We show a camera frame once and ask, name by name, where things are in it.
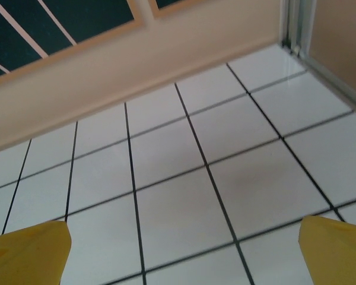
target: black grout line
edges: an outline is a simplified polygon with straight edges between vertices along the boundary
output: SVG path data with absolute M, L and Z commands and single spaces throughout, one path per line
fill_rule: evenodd
M 209 165 L 213 165 L 213 164 L 216 164 L 218 162 L 223 162 L 224 160 L 231 159 L 232 157 L 239 156 L 239 155 L 242 155 L 244 153 L 248 153 L 248 152 L 250 152 L 252 150 L 256 150 L 256 149 L 264 147 L 264 146 L 266 146 L 268 144 L 275 143 L 276 141 L 279 141 L 279 138 L 274 138 L 272 140 L 265 141 L 265 142 L 263 142 L 261 144 L 255 145 L 253 147 L 246 148 L 245 150 L 238 151 L 236 153 L 230 154 L 229 156 L 225 156 L 225 157 L 222 157 L 220 159 L 213 160 L 213 161 L 209 162 L 208 164 Z
M 313 128 L 316 128 L 316 127 L 318 127 L 318 126 L 322 126 L 322 125 L 328 124 L 328 123 L 330 123 L 330 122 L 337 121 L 338 119 L 347 117 L 347 116 L 349 116 L 349 115 L 352 115 L 353 113 L 354 113 L 354 111 L 353 111 L 353 110 L 350 110 L 350 111 L 345 112 L 345 113 L 343 113 L 343 114 L 340 114 L 340 115 L 331 117 L 331 118 L 329 118 L 329 119 L 320 121 L 320 122 L 318 122 L 318 123 L 314 123 L 313 125 L 305 126 L 304 128 L 298 129 L 298 130 L 296 130 L 296 131 L 294 131 L 294 132 L 289 132 L 288 134 L 284 135 L 284 138 L 292 137 L 293 135 L 300 134 L 300 133 L 302 133 L 302 132 L 308 131 L 308 130 L 313 129 Z
M 140 187 L 140 188 L 137 188 L 136 191 L 141 191 L 141 190 L 144 190 L 144 189 L 147 189 L 147 188 L 156 186 L 156 185 L 158 185 L 158 184 L 164 183 L 164 182 L 169 181 L 169 180 L 172 180 L 172 179 L 174 179 L 174 178 L 181 177 L 181 176 L 183 176 L 183 175 L 186 175 L 186 174 L 188 174 L 188 173 L 191 173 L 191 172 L 194 172 L 194 171 L 196 171 L 196 170 L 202 169 L 202 168 L 204 168 L 204 167 L 205 167 L 204 165 L 196 166 L 196 167 L 191 168 L 191 169 L 189 169 L 189 170 L 186 170 L 186 171 L 184 171 L 184 172 L 180 172 L 180 173 L 178 173 L 178 174 L 171 175 L 171 176 L 169 176 L 169 177 L 167 177 L 167 178 L 164 178 L 164 179 L 162 179 L 162 180 L 158 180 L 158 181 L 156 181 L 156 182 L 153 182 L 153 183 L 150 183 L 150 184 L 148 184 L 148 185 L 145 185 L 145 186 L 142 186 L 142 187 Z
M 276 230 L 280 230 L 280 229 L 283 229 L 285 227 L 292 226 L 293 224 L 297 224 L 297 223 L 301 222 L 303 220 L 303 218 L 305 218 L 307 216 L 319 216 L 319 215 L 326 214 L 326 213 L 331 212 L 331 211 L 332 211 L 331 209 L 325 209 L 325 210 L 322 210 L 322 211 L 311 213 L 309 215 L 302 216 L 302 217 L 297 218 L 295 220 L 287 221 L 285 223 L 281 223 L 281 224 L 278 224 L 276 226 L 269 227 L 267 229 L 261 230 L 259 232 L 252 233 L 250 235 L 241 237 L 240 239 L 238 239 L 238 242 L 245 242 L 247 240 L 251 240 L 251 239 L 254 239 L 256 237 L 258 238 L 259 236 L 263 236 L 263 235 L 266 235 L 268 233 L 275 232 Z
M 279 83 L 281 83 L 281 82 L 288 81 L 288 80 L 290 80 L 290 79 L 292 79 L 292 78 L 301 76 L 301 75 L 303 75 L 304 73 L 306 73 L 306 71 L 300 71 L 300 72 L 298 72 L 298 73 L 296 73 L 296 74 L 290 75 L 289 77 L 285 77 L 285 78 L 282 78 L 282 79 L 280 79 L 280 80 L 273 81 L 273 82 L 271 82 L 271 83 L 269 83 L 269 84 L 263 85 L 263 86 L 261 86 L 261 87 L 258 87 L 258 88 L 256 88 L 256 89 L 252 90 L 251 93 L 254 93 L 254 92 L 257 92 L 257 91 L 261 91 L 261 90 L 263 90 L 263 89 L 265 89 L 265 88 L 274 86 L 275 84 L 279 84 Z M 190 116 L 197 115 L 197 114 L 199 114 L 199 113 L 205 112 L 205 111 L 207 111 L 207 110 L 211 110 L 211 109 L 213 109 L 213 108 L 215 108 L 215 107 L 221 106 L 221 105 L 226 104 L 226 103 L 228 103 L 228 102 L 230 102 L 230 101 L 237 100 L 237 99 L 242 98 L 242 97 L 245 97 L 245 96 L 248 96 L 248 94 L 247 94 L 247 93 L 243 93 L 243 94 L 237 95 L 237 96 L 235 96 L 235 97 L 232 97 L 232 98 L 226 99 L 226 100 L 224 100 L 224 101 L 221 101 L 221 102 L 219 102 L 219 103 L 210 105 L 210 106 L 205 107 L 205 108 L 203 108 L 203 109 L 194 111 L 194 112 L 190 113 L 189 115 L 190 115 Z M 162 124 L 160 124 L 160 125 L 157 125 L 157 126 L 154 126 L 154 127 L 150 128 L 150 129 L 146 129 L 146 130 L 141 131 L 141 132 L 139 132 L 139 133 L 137 133 L 137 134 L 131 135 L 131 138 L 135 138 L 135 137 L 138 137 L 138 136 L 140 136 L 140 135 L 147 134 L 147 133 L 149 133 L 149 132 L 155 131 L 156 129 L 159 129 L 159 128 L 162 128 L 162 127 L 164 127 L 164 126 L 167 126 L 167 125 L 173 124 L 173 123 L 175 123 L 175 122 L 181 121 L 182 119 L 185 119 L 185 118 L 186 118 L 186 116 L 182 116 L 182 117 L 179 117 L 179 118 L 177 118 L 177 119 L 173 119 L 173 120 L 171 120 L 171 121 L 168 121 L 168 122 L 166 122 L 166 123 L 162 123 Z M 325 123 L 328 123 L 328 122 L 332 122 L 332 121 L 333 121 L 333 119 L 331 118 L 330 121 L 327 121 L 327 120 L 324 121 L 324 124 L 325 124 Z M 317 126 L 318 126 L 318 124 L 314 124 L 314 125 L 312 125 L 312 126 L 307 127 L 307 129 L 303 129 L 303 130 L 301 130 L 301 131 L 306 131 L 306 130 L 308 130 L 308 129 L 312 129 L 312 128 L 315 128 L 315 127 L 317 127 Z M 284 135 L 284 137 L 292 136 L 292 135 L 294 135 L 294 134 L 290 133 L 290 134 Z M 80 154 L 79 156 L 76 156 L 74 159 L 75 159 L 75 160 L 81 159 L 81 158 L 83 158 L 83 157 L 85 157 L 85 156 L 89 156 L 90 154 L 94 154 L 94 153 L 96 153 L 96 152 L 98 152 L 98 151 L 101 151 L 101 150 L 104 150 L 104 149 L 106 149 L 106 148 L 112 147 L 112 146 L 114 146 L 114 145 L 116 145 L 116 144 L 123 143 L 123 142 L 125 142 L 126 140 L 127 140 L 127 138 L 124 138 L 124 139 L 121 139 L 121 140 L 119 140 L 119 141 L 112 142 L 112 143 L 110 143 L 110 144 L 108 144 L 108 145 L 105 145 L 105 146 L 103 146 L 103 147 L 97 148 L 97 149 L 95 149 L 95 150 L 91 150 L 91 151 L 89 151 L 89 152 L 87 152 L 87 153 L 84 153 L 84 154 Z M 43 172 L 45 172 L 45 171 L 54 169 L 54 168 L 56 168 L 56 167 L 58 167 L 58 166 L 64 165 L 64 164 L 66 164 L 66 163 L 69 163 L 70 161 L 71 161 L 71 160 L 66 160 L 66 161 L 63 161 L 63 162 L 61 162 L 61 163 L 58 163 L 58 164 L 56 164 L 56 165 L 54 165 L 54 166 L 45 168 L 45 169 L 40 170 L 40 171 L 38 171 L 38 172 L 32 173 L 32 174 L 30 174 L 30 175 L 24 176 L 24 177 L 21 178 L 21 180 L 27 179 L 27 178 L 30 178 L 30 177 L 32 177 L 32 176 L 41 174 L 41 173 L 43 173 Z M 12 181 L 12 182 L 9 182 L 9 183 L 6 183 L 6 184 L 4 184 L 4 185 L 1 185 L 1 186 L 0 186 L 0 189 L 3 188 L 3 187 L 6 187 L 6 186 L 8 186 L 8 185 L 10 185 L 10 184 L 12 184 L 12 183 L 16 183 L 16 180 L 15 180 L 15 181 Z
M 25 179 L 31 178 L 31 177 L 36 176 L 36 175 L 38 175 L 38 174 L 41 174 L 41 173 L 44 173 L 44 172 L 46 172 L 46 171 L 52 170 L 52 169 L 54 169 L 54 168 L 57 168 L 58 166 L 65 165 L 65 164 L 67 164 L 67 163 L 69 163 L 69 162 L 71 162 L 70 159 L 69 159 L 69 160 L 65 160 L 65 161 L 60 162 L 60 163 L 58 163 L 58 164 L 56 164 L 56 165 L 50 166 L 50 167 L 48 167 L 48 168 L 45 168 L 45 169 L 42 169 L 42 170 L 40 170 L 40 171 L 34 172 L 34 173 L 32 173 L 32 174 L 29 174 L 29 175 L 27 175 L 27 176 L 24 176 L 24 177 L 21 178 L 21 180 L 25 180 Z
M 344 218 L 339 214 L 339 212 L 335 209 L 334 205 L 331 203 L 331 200 L 327 197 L 327 195 L 323 192 L 323 190 L 320 188 L 320 186 L 318 185 L 318 183 L 315 181 L 315 179 L 312 177 L 312 175 L 310 174 L 310 172 L 306 169 L 306 167 L 304 166 L 304 164 L 302 163 L 302 161 L 298 158 L 298 156 L 295 154 L 295 152 L 292 150 L 292 148 L 288 145 L 288 143 L 286 142 L 285 138 L 280 134 L 280 132 L 278 131 L 278 129 L 275 127 L 275 125 L 273 124 L 273 122 L 269 119 L 269 117 L 267 116 L 267 114 L 262 110 L 262 108 L 260 107 L 260 105 L 257 103 L 257 101 L 255 100 L 255 98 L 253 98 L 252 94 L 249 92 L 249 90 L 246 88 L 246 86 L 242 83 L 242 81 L 239 79 L 239 77 L 237 76 L 237 74 L 232 70 L 232 68 L 230 67 L 229 64 L 226 64 L 227 67 L 229 68 L 229 70 L 232 72 L 232 74 L 235 76 L 235 78 L 237 79 L 237 81 L 240 83 L 240 85 L 245 89 L 246 93 L 249 95 L 250 99 L 254 102 L 254 104 L 256 105 L 256 107 L 260 110 L 260 113 L 264 116 L 264 118 L 268 121 L 268 123 L 270 124 L 270 126 L 272 127 L 272 129 L 276 132 L 276 134 L 278 135 L 278 137 L 281 139 L 281 141 L 284 143 L 284 145 L 286 146 L 287 150 L 291 153 L 291 155 L 294 157 L 294 159 L 296 160 L 296 162 L 300 165 L 300 167 L 302 168 L 302 170 L 305 172 L 305 174 L 307 175 L 307 177 L 311 180 L 311 182 L 313 183 L 313 185 L 315 186 L 315 188 L 318 190 L 319 194 L 323 197 L 323 199 L 327 202 L 327 204 L 329 205 L 330 209 L 333 210 L 335 212 L 335 214 L 338 216 L 338 218 L 341 221 L 345 221 Z
M 83 157 L 86 157 L 86 156 L 89 156 L 90 154 L 94 154 L 94 153 L 97 153 L 98 151 L 101 151 L 101 150 L 105 150 L 107 148 L 110 148 L 114 145 L 117 145 L 117 144 L 121 144 L 121 143 L 124 143 L 125 141 L 127 141 L 127 138 L 122 138 L 121 140 L 118 140 L 118 141 L 115 141 L 114 143 L 111 142 L 110 144 L 106 144 L 104 147 L 99 147 L 99 148 L 96 148 L 94 150 L 91 150 L 87 153 L 84 153 L 84 154 L 80 154 L 79 156 L 77 156 L 76 158 L 74 158 L 75 160 L 78 160 L 78 159 L 81 159 Z
M 51 219 L 50 221 L 57 221 L 57 220 L 59 220 L 59 219 L 64 219 L 64 218 L 65 218 L 65 215 L 59 216 L 59 217 L 57 217 L 57 218 L 53 218 L 53 219 Z
M 245 96 L 247 96 L 247 93 L 243 93 L 243 94 L 236 95 L 236 96 L 234 96 L 234 97 L 225 99 L 225 100 L 220 101 L 220 102 L 218 102 L 218 103 L 215 103 L 215 104 L 209 105 L 209 106 L 207 106 L 207 107 L 201 108 L 201 109 L 199 109 L 199 110 L 197 110 L 197 111 L 191 112 L 191 113 L 189 114 L 189 116 L 193 116 L 193 115 L 196 115 L 196 114 L 199 114 L 199 113 L 203 113 L 203 112 L 205 112 L 205 111 L 211 110 L 211 109 L 213 109 L 213 108 L 215 108 L 215 107 L 218 107 L 218 106 L 224 105 L 224 104 L 226 104 L 226 103 L 235 101 L 235 100 L 240 99 L 240 98 L 245 97 Z
M 71 166 L 70 166 L 69 186 L 68 186 L 68 188 L 67 188 L 66 211 L 65 211 L 65 222 L 66 222 L 66 223 L 67 223 L 67 218 L 68 218 L 68 216 L 69 216 L 69 204 L 70 204 L 72 171 L 73 171 L 73 169 L 74 169 L 74 156 L 75 156 L 75 146 L 76 146 L 76 144 L 77 144 L 77 132 L 78 132 L 78 122 L 75 123 L 74 142 L 72 143 L 72 154 L 71 154 Z
M 164 264 L 161 264 L 161 265 L 157 265 L 155 267 L 151 267 L 151 268 L 147 269 L 147 273 L 158 271 L 158 270 L 164 269 L 166 267 L 170 267 L 172 265 L 179 264 L 181 262 L 185 262 L 185 261 L 197 258 L 197 257 L 201 257 L 203 255 L 210 254 L 210 253 L 215 252 L 215 251 L 219 251 L 219 250 L 227 248 L 229 246 L 233 246 L 234 244 L 235 243 L 233 241 L 232 242 L 227 242 L 227 243 L 224 243 L 222 245 L 218 245 L 218 246 L 215 246 L 213 248 L 209 248 L 209 249 L 206 249 L 204 251 L 197 252 L 195 254 L 187 255 L 187 256 L 181 257 L 179 259 L 176 259 L 174 261 L 170 261 L 170 262 L 167 262 L 167 263 L 164 263 Z
M 134 135 L 131 135 L 131 139 L 132 139 L 132 138 L 139 137 L 140 135 L 144 135 L 144 134 L 147 134 L 147 133 L 149 133 L 149 132 L 155 131 L 156 129 L 163 128 L 164 126 L 169 126 L 169 125 L 171 125 L 171 124 L 173 124 L 173 123 L 176 123 L 176 122 L 179 122 L 179 121 L 181 121 L 181 120 L 183 120 L 183 119 L 186 119 L 186 117 L 185 117 L 185 116 L 181 116 L 181 117 L 179 117 L 179 118 L 170 120 L 170 121 L 168 121 L 168 122 L 166 122 L 166 123 L 162 123 L 162 124 L 160 124 L 160 125 L 154 126 L 154 127 L 150 128 L 150 129 L 146 129 L 146 130 L 144 130 L 144 131 L 138 132 L 138 133 L 136 133 L 136 134 L 134 134 Z
M 15 184 L 16 182 L 17 182 L 17 180 L 12 181 L 12 182 L 9 182 L 9 183 L 7 183 L 7 184 L 3 184 L 3 185 L 0 186 L 0 189 L 1 189 L 1 188 L 4 188 L 4 187 L 7 187 L 7 186 L 9 186 L 9 185 L 11 185 L 11 184 Z
M 141 226 L 140 226 L 140 218 L 139 218 L 138 203 L 137 203 L 135 170 L 133 166 L 132 144 L 131 144 L 131 136 L 129 135 L 128 110 L 126 108 L 126 103 L 124 103 L 124 110 L 125 110 L 126 136 L 128 138 L 129 164 L 131 166 L 133 200 L 135 203 L 135 214 L 136 214 L 136 225 L 137 225 L 137 235 L 138 235 L 138 247 L 140 251 L 142 282 L 144 285 L 147 285 L 147 275 L 145 273 L 144 251 L 142 250 Z
M 112 202 L 112 201 L 114 201 L 114 200 L 120 199 L 120 198 L 125 197 L 125 196 L 128 196 L 128 195 L 130 195 L 130 194 L 133 194 L 133 191 L 125 192 L 125 193 L 123 193 L 123 194 L 120 194 L 120 195 L 117 195 L 117 196 L 115 196 L 115 197 L 106 199 L 106 200 L 104 200 L 104 201 L 100 201 L 100 202 L 98 202 L 98 203 L 95 203 L 95 204 L 86 206 L 86 207 L 84 207 L 84 208 L 81 208 L 81 209 L 78 209 L 78 210 L 76 210 L 76 211 L 70 212 L 68 215 L 69 215 L 69 216 L 72 216 L 72 215 L 78 214 L 78 213 L 80 213 L 80 212 L 83 212 L 83 211 L 86 211 L 86 210 L 89 210 L 89 209 L 98 207 L 98 206 L 103 205 L 103 204 L 106 204 L 106 203 L 108 203 L 108 202 Z
M 193 134 L 193 136 L 194 136 L 194 138 L 195 138 L 196 144 L 198 145 L 199 152 L 201 153 L 201 156 L 202 156 L 204 165 L 205 165 L 205 167 L 206 167 L 208 176 L 209 176 L 209 178 L 210 178 L 210 180 L 211 180 L 211 183 L 212 183 L 212 186 L 213 186 L 213 188 L 214 188 L 215 194 L 216 194 L 216 196 L 217 196 L 217 198 L 218 198 L 218 202 L 219 202 L 219 205 L 220 205 L 221 210 L 222 210 L 222 212 L 223 212 L 225 221 L 227 222 L 227 225 L 228 225 L 228 228 L 229 228 L 229 230 L 230 230 L 230 232 L 231 232 L 233 241 L 236 243 L 236 242 L 237 242 L 237 237 L 236 237 L 235 231 L 234 231 L 233 226 L 232 226 L 232 224 L 231 224 L 231 220 L 230 220 L 230 218 L 229 218 L 229 216 L 228 216 L 227 210 L 225 209 L 224 203 L 223 203 L 223 201 L 222 201 L 222 199 L 221 199 L 221 196 L 220 196 L 218 187 L 217 187 L 217 185 L 216 185 L 216 183 L 215 183 L 215 179 L 214 179 L 214 177 L 213 177 L 213 175 L 212 175 L 211 169 L 209 168 L 209 165 L 208 165 L 208 163 L 207 163 L 207 159 L 206 159 L 206 157 L 205 157 L 205 155 L 204 155 L 202 146 L 201 146 L 201 144 L 200 144 L 200 142 L 199 142 L 199 138 L 198 138 L 198 136 L 197 136 L 197 134 L 196 134 L 196 132 L 195 132 L 194 126 L 193 126 L 193 124 L 192 124 L 192 122 L 191 122 L 189 113 L 187 112 L 185 103 L 183 102 L 183 99 L 182 99 L 182 96 L 181 96 L 181 94 L 180 94 L 180 91 L 179 91 L 179 89 L 178 89 L 177 84 L 174 83 L 174 86 L 175 86 L 175 88 L 176 88 L 176 90 L 177 90 L 177 94 L 178 94 L 178 96 L 179 96 L 179 100 L 180 100 L 180 102 L 181 102 L 181 104 L 182 104 L 183 110 L 185 111 L 186 118 L 187 118 L 187 121 L 188 121 L 188 123 L 189 123 L 189 125 L 190 125 L 192 134 Z M 252 274 L 250 273 L 250 270 L 249 270 L 249 268 L 248 268 L 248 265 L 247 265 L 247 262 L 246 262 L 246 260 L 245 260 L 244 254 L 243 254 L 243 252 L 241 251 L 241 247 L 240 247 L 240 244 L 239 244 L 239 243 L 236 243 L 236 248 L 237 248 L 237 251 L 238 251 L 238 253 L 239 253 L 239 255 L 240 255 L 241 263 L 242 263 L 243 266 L 244 266 L 244 269 L 245 269 L 245 272 L 246 272 L 246 274 L 247 274 L 247 276 L 248 276 L 248 279 L 249 279 L 250 284 L 251 284 L 251 285 L 255 285 L 255 282 L 253 281 L 253 278 L 252 278 Z
M 136 277 L 139 277 L 139 276 L 142 276 L 141 272 L 135 273 L 135 274 L 132 274 L 132 275 L 128 275 L 128 276 L 125 276 L 125 277 L 122 277 L 122 278 L 119 278 L 119 279 L 116 279 L 116 280 L 113 280 L 113 281 L 110 281 L 110 282 L 107 282 L 107 283 L 103 283 L 101 285 L 118 284 L 118 283 L 121 283 L 121 282 L 124 282 L 124 281 L 128 281 L 130 279 L 133 279 L 133 278 L 136 278 Z
M 352 200 L 349 200 L 347 202 L 341 203 L 341 204 L 337 205 L 336 208 L 340 209 L 340 208 L 343 208 L 343 207 L 346 207 L 346 206 L 349 206 L 349 205 L 353 205 L 353 204 L 356 204 L 356 199 L 352 199 Z
M 201 257 L 203 255 L 210 254 L 210 253 L 222 250 L 224 248 L 236 245 L 237 243 L 246 242 L 248 240 L 258 238 L 259 236 L 266 235 L 266 234 L 274 232 L 276 230 L 284 229 L 286 227 L 289 227 L 289 226 L 292 226 L 294 224 L 300 223 L 302 221 L 302 219 L 307 217 L 307 216 L 319 216 L 319 215 L 322 215 L 322 214 L 329 213 L 331 211 L 332 211 L 331 209 L 325 209 L 325 210 L 322 210 L 322 211 L 317 211 L 317 212 L 311 213 L 309 215 L 305 215 L 305 216 L 302 216 L 300 218 L 296 218 L 294 220 L 278 224 L 278 225 L 276 225 L 274 227 L 269 227 L 269 228 L 267 228 L 265 230 L 261 230 L 259 232 L 253 233 L 251 235 L 243 236 L 243 237 L 237 239 L 236 241 L 223 243 L 221 245 L 214 246 L 212 248 L 208 248 L 208 249 L 205 249 L 203 251 L 196 252 L 194 254 L 186 255 L 184 257 L 175 259 L 173 261 L 169 261 L 167 263 L 156 265 L 154 267 L 146 269 L 145 272 L 148 274 L 148 273 L 152 273 L 152 272 L 155 272 L 155 271 L 158 271 L 158 270 L 165 269 L 167 267 L 174 266 L 176 264 L 180 264 L 180 263 L 185 262 L 185 261 L 190 261 L 191 259 L 195 259 L 195 258 Z M 105 283 L 105 284 L 106 285 L 117 284 L 117 283 L 123 282 L 125 280 L 129 280 L 131 278 L 138 277 L 138 276 L 141 276 L 141 275 L 142 275 L 141 273 L 135 273 L 135 274 L 132 274 L 132 275 L 127 276 L 127 277 L 123 277 L 123 278 L 120 278 L 120 279 L 117 279 L 117 280 L 110 281 L 110 282 Z
M 307 70 L 303 70 L 303 71 L 300 71 L 300 72 L 291 74 L 291 75 L 289 75 L 289 76 L 287 76 L 287 77 L 278 79 L 278 80 L 276 80 L 276 81 L 273 81 L 273 82 L 267 83 L 267 84 L 265 84 L 265 85 L 263 85 L 263 86 L 260 86 L 260 87 L 257 87 L 257 88 L 255 88 L 255 89 L 252 89 L 250 92 L 251 92 L 251 93 L 256 93 L 256 92 L 258 92 L 258 91 L 261 91 L 261 90 L 263 90 L 263 89 L 267 89 L 267 88 L 272 87 L 272 86 L 274 86 L 274 85 L 277 85 L 277 84 L 279 84 L 279 83 L 283 83 L 283 82 L 289 81 L 290 79 L 293 79 L 293 78 L 302 76 L 302 75 L 304 75 L 304 74 L 306 74 L 306 73 L 307 73 Z
M 9 205 L 8 214 L 7 214 L 7 217 L 6 217 L 6 219 L 5 219 L 4 226 L 3 226 L 3 228 L 2 228 L 2 232 L 1 232 L 2 235 L 5 233 L 5 228 L 7 227 L 7 224 L 8 224 L 9 215 L 11 214 L 11 210 L 12 210 L 12 207 L 13 207 L 14 199 L 15 199 L 15 197 L 16 197 L 16 193 L 17 193 L 17 189 L 18 189 L 18 185 L 20 184 L 21 175 L 23 174 L 23 170 L 24 170 L 26 158 L 27 158 L 27 156 L 28 156 L 29 149 L 30 149 L 30 144 L 31 144 L 31 140 L 29 141 L 28 147 L 27 147 L 26 152 L 25 152 L 23 165 L 21 166 L 20 174 L 18 175 L 16 187 L 15 187 L 14 192 L 13 192 L 11 204 Z

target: metal frame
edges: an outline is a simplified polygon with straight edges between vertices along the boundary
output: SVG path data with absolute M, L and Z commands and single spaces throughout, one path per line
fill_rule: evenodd
M 281 15 L 279 19 L 279 42 L 282 44 L 288 38 L 288 16 L 289 16 L 289 0 L 281 0 Z
M 309 55 L 316 0 L 284 1 L 287 3 L 284 15 L 288 19 L 288 23 L 283 23 L 281 28 L 282 33 L 285 33 L 284 29 L 286 29 L 288 36 L 285 41 L 286 45 L 298 55 L 310 70 L 315 71 L 320 79 L 340 91 L 344 97 L 356 106 L 356 91 Z

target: yellow plastic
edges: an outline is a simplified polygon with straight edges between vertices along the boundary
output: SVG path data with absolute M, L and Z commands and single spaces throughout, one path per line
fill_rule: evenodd
M 64 221 L 0 236 L 0 285 L 58 285 L 70 248 Z
M 356 285 L 356 226 L 305 217 L 300 248 L 314 285 Z

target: wall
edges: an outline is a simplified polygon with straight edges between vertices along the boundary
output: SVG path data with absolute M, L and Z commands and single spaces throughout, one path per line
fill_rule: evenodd
M 356 0 L 317 0 L 309 53 L 356 91 Z
M 280 0 L 207 0 L 0 86 L 0 149 L 278 41 Z

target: wooden frame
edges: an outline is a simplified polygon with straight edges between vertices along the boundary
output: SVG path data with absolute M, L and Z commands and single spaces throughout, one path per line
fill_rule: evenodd
M 172 13 L 180 11 L 182 9 L 189 8 L 197 3 L 203 2 L 205 0 L 181 0 L 180 2 L 171 4 L 162 9 L 159 9 L 156 0 L 148 0 L 150 8 L 152 10 L 154 18 L 161 18 L 168 16 Z
M 105 31 L 97 36 L 91 37 L 76 46 L 68 47 L 64 50 L 56 52 L 53 55 L 48 56 L 47 58 L 39 59 L 30 64 L 17 68 L 11 71 L 8 74 L 0 75 L 0 85 L 7 83 L 11 80 L 14 80 L 22 75 L 26 75 L 28 73 L 34 72 L 39 68 L 43 68 L 50 64 L 54 64 L 57 61 L 65 59 L 69 56 L 75 55 L 81 51 L 89 49 L 95 45 L 105 42 L 106 40 L 112 40 L 115 37 L 118 37 L 122 34 L 125 34 L 129 31 L 134 30 L 135 28 L 142 27 L 144 25 L 144 20 L 141 15 L 141 11 L 137 7 L 135 0 L 127 0 L 129 8 L 131 9 L 133 15 L 133 21 L 122 24 L 118 27 L 115 27 L 109 31 Z

